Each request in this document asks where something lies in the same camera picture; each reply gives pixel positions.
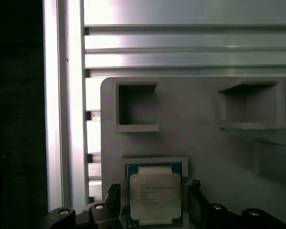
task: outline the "silver metal surface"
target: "silver metal surface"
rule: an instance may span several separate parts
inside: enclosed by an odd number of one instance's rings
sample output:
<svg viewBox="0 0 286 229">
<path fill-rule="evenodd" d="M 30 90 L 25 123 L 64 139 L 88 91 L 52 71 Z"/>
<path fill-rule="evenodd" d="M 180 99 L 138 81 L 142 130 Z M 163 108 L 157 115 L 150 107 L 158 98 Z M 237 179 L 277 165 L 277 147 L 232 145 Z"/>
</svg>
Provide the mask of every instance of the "silver metal surface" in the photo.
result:
<svg viewBox="0 0 286 229">
<path fill-rule="evenodd" d="M 90 197 L 102 196 L 102 180 L 89 180 L 89 196 Z"/>
<path fill-rule="evenodd" d="M 106 77 L 94 77 L 93 80 L 86 79 L 86 110 L 95 111 L 101 109 L 100 88 Z"/>
<path fill-rule="evenodd" d="M 68 0 L 67 4 L 71 193 L 73 209 L 81 212 L 88 204 L 83 1 Z"/>
<path fill-rule="evenodd" d="M 102 166 L 100 163 L 89 163 L 88 164 L 89 179 L 101 179 L 102 177 Z"/>
<path fill-rule="evenodd" d="M 286 24 L 286 0 L 85 0 L 86 26 Z"/>
<path fill-rule="evenodd" d="M 215 208 L 216 210 L 221 210 L 221 206 L 220 205 L 214 205 L 213 208 Z"/>
<path fill-rule="evenodd" d="M 128 34 L 85 36 L 86 52 L 286 50 L 286 33 Z"/>
<path fill-rule="evenodd" d="M 48 210 L 69 207 L 64 2 L 43 1 Z"/>
<path fill-rule="evenodd" d="M 93 163 L 100 163 L 101 162 L 101 154 L 89 154 L 89 156 L 91 157 L 91 161 Z"/>
<path fill-rule="evenodd" d="M 253 216 L 259 216 L 258 211 L 255 211 L 255 210 L 251 210 L 251 211 L 249 211 L 249 213 Z"/>
<path fill-rule="evenodd" d="M 86 54 L 86 68 L 286 65 L 286 51 Z"/>
<path fill-rule="evenodd" d="M 89 154 L 101 153 L 101 122 L 87 121 L 87 144 Z"/>
</svg>

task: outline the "metal plate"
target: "metal plate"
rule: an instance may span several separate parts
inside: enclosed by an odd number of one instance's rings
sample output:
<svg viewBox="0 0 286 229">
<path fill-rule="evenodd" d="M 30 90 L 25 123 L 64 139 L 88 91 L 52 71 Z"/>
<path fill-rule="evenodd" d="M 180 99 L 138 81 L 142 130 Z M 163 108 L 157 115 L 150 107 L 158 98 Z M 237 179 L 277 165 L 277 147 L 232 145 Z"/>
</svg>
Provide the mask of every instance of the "metal plate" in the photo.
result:
<svg viewBox="0 0 286 229">
<path fill-rule="evenodd" d="M 286 65 L 286 51 L 86 54 L 86 68 Z"/>
<path fill-rule="evenodd" d="M 129 135 L 113 131 L 114 109 L 108 103 L 113 103 L 115 80 L 107 78 L 101 88 L 104 193 L 120 178 L 109 168 L 118 171 L 116 160 L 121 157 L 183 155 L 189 160 L 188 180 L 201 180 L 210 202 L 236 214 L 246 208 L 263 209 L 286 223 L 286 186 L 254 171 L 254 140 L 279 137 L 276 131 L 219 130 L 217 85 L 231 77 L 159 77 L 155 93 L 160 131 Z M 279 132 L 283 136 L 286 130 Z"/>
<path fill-rule="evenodd" d="M 213 31 L 200 34 L 190 31 L 151 31 L 141 34 L 134 31 L 130 34 L 99 35 L 91 32 L 85 36 L 86 52 L 140 52 L 140 51 L 235 51 L 235 50 L 286 50 L 286 33 L 279 31 Z"/>
<path fill-rule="evenodd" d="M 286 0 L 85 0 L 85 26 L 286 24 Z"/>
</svg>

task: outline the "aluminum frame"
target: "aluminum frame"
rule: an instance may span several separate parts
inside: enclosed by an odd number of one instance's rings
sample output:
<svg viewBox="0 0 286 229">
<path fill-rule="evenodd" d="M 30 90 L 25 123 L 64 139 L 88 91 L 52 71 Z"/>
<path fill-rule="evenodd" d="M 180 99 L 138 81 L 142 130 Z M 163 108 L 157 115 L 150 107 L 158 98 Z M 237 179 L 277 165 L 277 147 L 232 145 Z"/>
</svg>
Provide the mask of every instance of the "aluminum frame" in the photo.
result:
<svg viewBox="0 0 286 229">
<path fill-rule="evenodd" d="M 64 1 L 44 0 L 45 124 L 48 210 L 70 206 Z"/>
</svg>

